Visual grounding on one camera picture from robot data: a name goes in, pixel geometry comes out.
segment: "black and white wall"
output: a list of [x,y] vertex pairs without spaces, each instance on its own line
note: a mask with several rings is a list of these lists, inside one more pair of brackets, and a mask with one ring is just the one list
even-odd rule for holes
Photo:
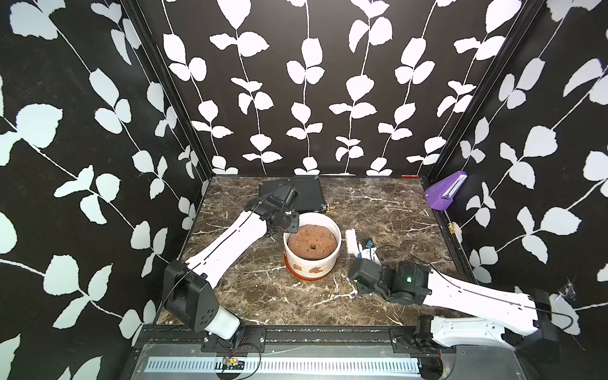
[[547,1],[440,174],[469,175],[448,214],[477,280],[552,294],[586,379],[608,347],[607,18],[607,1]]
[[0,379],[114,379],[205,179],[120,4],[0,5]]
[[426,174],[520,0],[140,1],[218,174]]

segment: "white ceramic pot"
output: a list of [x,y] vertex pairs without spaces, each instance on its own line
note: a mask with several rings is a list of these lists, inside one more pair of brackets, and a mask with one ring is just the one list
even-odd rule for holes
[[290,233],[283,234],[283,244],[285,245],[285,264],[287,268],[296,277],[302,280],[318,280],[327,276],[338,259],[338,253],[340,251],[340,244],[342,243],[342,234],[340,228],[336,222],[334,222],[329,216],[319,214],[316,212],[308,212],[300,214],[300,227],[308,224],[326,227],[336,238],[338,247],[331,255],[321,260],[305,260],[301,257],[296,256],[287,245],[289,241]]

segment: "marble surface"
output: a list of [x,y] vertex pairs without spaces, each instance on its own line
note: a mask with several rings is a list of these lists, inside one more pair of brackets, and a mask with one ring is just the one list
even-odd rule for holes
[[[258,184],[272,178],[214,177],[185,247],[184,260],[197,254],[229,227]],[[268,325],[414,325],[420,314],[459,316],[449,309],[401,306],[376,294],[358,296],[347,279],[354,260],[346,252],[344,231],[354,228],[359,241],[373,238],[383,264],[415,261],[408,252],[458,277],[437,221],[417,179],[321,178],[327,216],[342,232],[336,267],[326,278],[303,282],[283,261],[282,235],[261,238],[228,269],[215,288],[219,304],[251,324]],[[163,310],[159,323],[180,323]]]

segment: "brown marble surface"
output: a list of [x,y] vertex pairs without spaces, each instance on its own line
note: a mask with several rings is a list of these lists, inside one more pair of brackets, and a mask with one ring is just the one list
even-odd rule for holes
[[[197,254],[229,227],[271,178],[214,177],[201,214],[186,244],[184,260]],[[373,238],[383,264],[394,268],[413,252],[440,271],[458,277],[437,221],[417,179],[320,179],[327,215],[340,227],[342,245],[336,267],[326,278],[303,282],[283,261],[282,235],[261,238],[226,271],[215,288],[219,304],[250,323],[268,325],[414,325],[420,314],[457,316],[448,309],[401,306],[376,294],[357,295],[347,279],[354,260],[346,252],[344,231],[354,228],[359,241]],[[163,310],[159,323],[180,323]]]

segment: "cable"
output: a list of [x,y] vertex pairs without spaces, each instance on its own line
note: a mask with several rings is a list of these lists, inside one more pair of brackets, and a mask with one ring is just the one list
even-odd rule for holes
[[513,305],[513,306],[519,306],[520,308],[534,309],[536,311],[542,311],[543,313],[555,314],[557,316],[564,316],[564,317],[570,318],[570,323],[566,327],[563,327],[563,328],[560,327],[560,329],[562,331],[566,331],[567,329],[569,329],[574,324],[574,318],[572,316],[569,316],[568,314],[558,313],[557,311],[551,311],[551,310],[544,310],[544,309],[539,309],[539,308],[533,308],[532,306],[521,305],[520,303],[515,303],[515,302],[503,300],[503,299],[500,299],[500,298],[495,298],[495,297],[492,297],[490,295],[481,294],[481,293],[477,293],[477,292],[471,291],[469,289],[461,288],[460,286],[458,286],[455,283],[453,283],[450,280],[448,280],[440,271],[437,270],[437,268],[435,268],[435,266],[432,263],[427,263],[424,260],[420,259],[418,256],[414,255],[413,253],[407,252],[406,250],[404,250],[403,248],[399,248],[398,246],[394,246],[394,245],[388,244],[388,245],[382,246],[380,248],[385,248],[385,247],[396,248],[398,250],[401,250],[401,251],[403,251],[403,252],[405,252],[405,253],[413,256],[416,260],[420,261],[422,264],[428,265],[431,268],[433,268],[433,270],[435,272],[437,272],[441,276],[441,278],[443,278],[444,280],[446,280],[450,285],[455,286],[456,288],[458,288],[460,290],[463,290],[463,291],[466,291],[466,292],[469,292],[469,293],[473,293],[473,294],[476,294],[476,295],[480,295],[482,297],[486,297],[486,298],[493,299],[493,300],[496,300],[496,301],[506,302],[506,303],[508,303],[510,305]]

